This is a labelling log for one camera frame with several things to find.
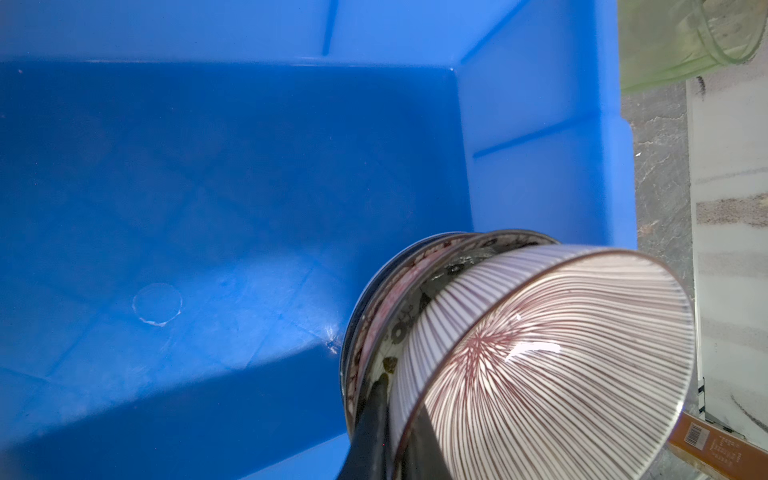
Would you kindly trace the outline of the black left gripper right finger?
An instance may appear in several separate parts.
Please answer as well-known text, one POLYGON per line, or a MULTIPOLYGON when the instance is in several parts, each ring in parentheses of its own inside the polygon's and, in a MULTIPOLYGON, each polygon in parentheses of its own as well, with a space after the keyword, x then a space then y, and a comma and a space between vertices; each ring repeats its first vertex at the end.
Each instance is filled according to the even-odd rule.
POLYGON ((424 405, 411 425, 410 436, 402 460, 405 480, 452 480, 439 442, 424 405))

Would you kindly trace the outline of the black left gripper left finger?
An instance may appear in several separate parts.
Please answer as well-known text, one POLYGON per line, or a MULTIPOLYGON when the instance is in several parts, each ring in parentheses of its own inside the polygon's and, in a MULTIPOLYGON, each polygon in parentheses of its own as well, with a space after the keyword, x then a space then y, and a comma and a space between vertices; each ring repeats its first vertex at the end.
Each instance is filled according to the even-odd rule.
POLYGON ((389 377, 372 385, 338 480, 385 480, 389 468, 389 377))

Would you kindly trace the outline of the red pink glass bowl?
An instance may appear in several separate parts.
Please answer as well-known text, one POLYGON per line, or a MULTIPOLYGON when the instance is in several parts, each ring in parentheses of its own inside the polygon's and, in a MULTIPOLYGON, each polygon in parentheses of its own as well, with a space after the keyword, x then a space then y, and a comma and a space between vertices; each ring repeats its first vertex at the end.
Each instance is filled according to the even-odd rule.
POLYGON ((456 479, 638 479, 694 365, 693 306, 663 262, 566 244, 496 255, 452 280, 406 339, 391 475, 425 411, 456 479))

